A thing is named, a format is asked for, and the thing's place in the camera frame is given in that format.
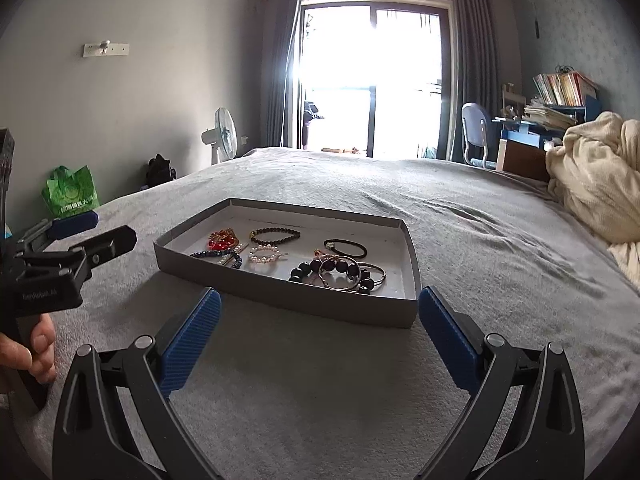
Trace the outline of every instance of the black bag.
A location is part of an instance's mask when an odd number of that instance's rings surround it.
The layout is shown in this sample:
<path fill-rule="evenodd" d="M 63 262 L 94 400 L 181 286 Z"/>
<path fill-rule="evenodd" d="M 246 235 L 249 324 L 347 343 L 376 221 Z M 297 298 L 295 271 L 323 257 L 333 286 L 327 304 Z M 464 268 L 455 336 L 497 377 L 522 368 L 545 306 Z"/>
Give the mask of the black bag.
<path fill-rule="evenodd" d="M 149 168 L 146 170 L 146 184 L 153 187 L 171 180 L 175 180 L 175 170 L 171 167 L 171 161 L 166 160 L 158 153 L 156 158 L 149 161 Z"/>

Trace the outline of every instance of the jewelry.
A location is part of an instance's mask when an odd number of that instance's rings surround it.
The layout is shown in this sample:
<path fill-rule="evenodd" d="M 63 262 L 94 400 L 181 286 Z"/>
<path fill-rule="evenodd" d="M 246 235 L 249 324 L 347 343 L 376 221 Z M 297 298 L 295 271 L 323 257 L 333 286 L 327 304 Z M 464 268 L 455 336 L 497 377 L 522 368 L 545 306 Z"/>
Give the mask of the jewelry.
<path fill-rule="evenodd" d="M 260 240 L 257 238 L 258 235 L 263 235 L 265 233 L 288 233 L 291 236 L 282 238 L 281 240 Z M 298 238 L 300 238 L 300 231 L 294 231 L 293 229 L 285 229 L 284 227 L 257 229 L 249 233 L 249 238 L 254 244 L 258 244 L 258 245 L 281 245 L 281 244 L 285 244 L 287 242 L 291 242 L 293 240 L 297 240 Z"/>
<path fill-rule="evenodd" d="M 342 251 L 335 248 L 336 243 L 347 244 L 347 245 L 352 245 L 354 247 L 357 247 L 362 250 L 362 254 L 343 253 Z M 357 242 L 350 242 L 349 240 L 340 240 L 340 238 L 330 238 L 329 240 L 325 240 L 323 245 L 327 249 L 329 249 L 332 253 L 340 254 L 340 256 L 348 256 L 350 258 L 356 258 L 356 259 L 366 258 L 367 254 L 369 254 L 369 251 L 367 251 L 367 248 L 364 245 L 359 244 Z"/>
<path fill-rule="evenodd" d="M 255 253 L 261 251 L 269 251 L 271 253 L 270 256 L 256 256 Z M 249 261 L 252 264 L 272 264 L 275 263 L 281 256 L 284 256 L 285 253 L 281 253 L 279 248 L 276 246 L 272 246 L 271 244 L 266 245 L 258 245 L 251 249 L 249 253 Z"/>
<path fill-rule="evenodd" d="M 361 266 L 361 267 L 369 267 L 369 269 L 375 269 L 375 270 L 377 270 L 378 272 L 380 272 L 380 274 L 382 274 L 382 277 L 380 277 L 380 279 L 379 279 L 379 280 L 375 281 L 375 280 L 373 280 L 373 279 L 371 278 L 371 273 L 370 273 L 367 269 L 364 269 L 364 270 L 362 271 L 362 278 L 361 278 L 361 280 L 360 280 L 360 284 L 361 284 L 361 285 L 362 285 L 362 282 L 363 282 L 364 280 L 366 280 L 366 279 L 370 279 L 370 280 L 372 280 L 372 281 L 373 281 L 373 286 L 371 287 L 371 289 L 373 289 L 373 288 L 374 288 L 374 287 L 376 287 L 376 286 L 380 286 L 380 285 L 382 285 L 382 284 L 384 283 L 384 281 L 386 280 L 386 272 L 385 272 L 385 270 L 384 270 L 382 267 L 379 267 L 379 266 L 374 265 L 374 264 L 366 264 L 365 262 L 358 262 L 358 265 L 359 265 L 359 266 Z"/>
<path fill-rule="evenodd" d="M 190 254 L 192 258 L 219 258 L 220 256 L 226 256 L 230 254 L 231 257 L 235 260 L 234 264 L 231 266 L 233 269 L 239 269 L 242 265 L 242 258 L 240 254 L 236 253 L 233 249 L 225 249 L 224 251 L 200 251 L 198 253 Z"/>
<path fill-rule="evenodd" d="M 360 265 L 355 260 L 353 260 L 348 256 L 344 256 L 343 258 L 346 260 L 350 260 L 351 264 L 347 265 L 347 268 L 345 271 L 339 271 L 339 272 L 345 272 L 347 274 L 347 278 L 349 278 L 350 280 L 354 280 L 355 283 L 345 288 L 336 288 L 334 286 L 329 285 L 327 280 L 322 275 L 322 271 L 324 270 L 325 272 L 331 272 L 332 270 L 335 269 L 335 264 L 337 263 L 337 260 L 343 261 L 340 258 L 340 256 L 331 256 L 325 259 L 324 262 L 320 264 L 320 268 L 318 269 L 318 276 L 322 280 L 322 284 L 324 285 L 324 288 L 330 288 L 332 290 L 341 290 L 343 292 L 349 292 L 350 290 L 357 288 L 362 283 L 362 269 L 360 268 Z"/>
<path fill-rule="evenodd" d="M 236 254 L 240 254 L 242 251 L 244 251 L 247 247 L 249 246 L 249 244 L 240 244 L 238 245 L 238 247 L 236 247 L 234 249 L 234 251 L 236 252 Z M 231 260 L 233 258 L 233 254 L 228 254 L 227 256 L 225 256 L 224 258 L 222 258 L 218 264 L 222 265 L 223 267 L 226 266 L 226 264 L 229 263 L 229 260 Z"/>
<path fill-rule="evenodd" d="M 330 288 L 331 290 L 341 290 L 343 292 L 359 292 L 361 294 L 370 294 L 376 285 L 382 284 L 386 278 L 384 270 L 378 266 L 371 264 L 361 264 L 356 262 L 349 256 L 334 256 L 332 254 L 323 254 L 322 251 L 316 250 L 314 252 L 315 258 L 310 263 L 303 262 L 299 266 L 291 271 L 289 278 L 290 282 L 303 283 L 302 279 L 310 274 L 313 274 L 314 278 L 320 278 L 322 286 L 324 288 Z M 371 273 L 367 269 L 362 267 L 367 266 L 380 270 L 384 278 L 378 283 L 371 279 Z M 331 272 L 332 270 L 346 273 L 347 278 L 354 281 L 352 286 L 346 288 L 335 288 L 329 285 L 322 275 L 323 272 Z"/>
<path fill-rule="evenodd" d="M 207 245 L 211 251 L 233 249 L 239 244 L 238 237 L 232 228 L 222 229 L 209 235 Z"/>

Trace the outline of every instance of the glass door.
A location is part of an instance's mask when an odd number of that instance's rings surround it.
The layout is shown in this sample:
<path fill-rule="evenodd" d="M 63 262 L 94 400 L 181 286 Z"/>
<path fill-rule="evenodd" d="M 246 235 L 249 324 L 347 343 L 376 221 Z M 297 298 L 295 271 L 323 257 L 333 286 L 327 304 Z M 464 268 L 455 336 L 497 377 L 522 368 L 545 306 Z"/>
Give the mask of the glass door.
<path fill-rule="evenodd" d="M 368 6 L 307 9 L 300 81 L 300 147 L 367 153 L 373 65 Z"/>
<path fill-rule="evenodd" d="M 305 7 L 298 147 L 375 158 L 445 158 L 450 41 L 445 9 Z"/>
<path fill-rule="evenodd" d="M 442 107 L 440 17 L 376 10 L 373 157 L 436 158 Z"/>

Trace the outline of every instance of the desk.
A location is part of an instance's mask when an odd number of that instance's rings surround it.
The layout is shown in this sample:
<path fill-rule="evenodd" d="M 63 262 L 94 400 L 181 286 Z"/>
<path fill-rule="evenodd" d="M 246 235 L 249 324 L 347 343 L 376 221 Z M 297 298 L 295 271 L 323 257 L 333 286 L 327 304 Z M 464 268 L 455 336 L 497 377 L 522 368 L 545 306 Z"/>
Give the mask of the desk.
<path fill-rule="evenodd" d="M 496 117 L 492 122 L 502 124 L 501 139 L 517 140 L 523 144 L 535 146 L 540 150 L 545 147 L 545 141 L 562 139 L 564 137 L 564 131 L 547 128 L 546 126 L 542 126 L 542 124 L 532 123 L 526 120 L 514 121 Z"/>
<path fill-rule="evenodd" d="M 549 182 L 546 172 L 546 152 L 517 140 L 500 139 L 496 171 L 526 176 Z"/>

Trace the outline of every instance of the white fan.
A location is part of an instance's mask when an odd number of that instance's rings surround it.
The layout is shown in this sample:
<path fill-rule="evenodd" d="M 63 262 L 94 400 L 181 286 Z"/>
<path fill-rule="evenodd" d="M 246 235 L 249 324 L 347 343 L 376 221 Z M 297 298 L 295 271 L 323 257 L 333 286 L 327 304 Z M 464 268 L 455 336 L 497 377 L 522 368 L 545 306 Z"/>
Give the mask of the white fan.
<path fill-rule="evenodd" d="M 216 127 L 202 134 L 202 142 L 211 144 L 211 163 L 217 164 L 231 160 L 238 152 L 236 127 L 229 110 L 218 108 L 216 111 Z"/>

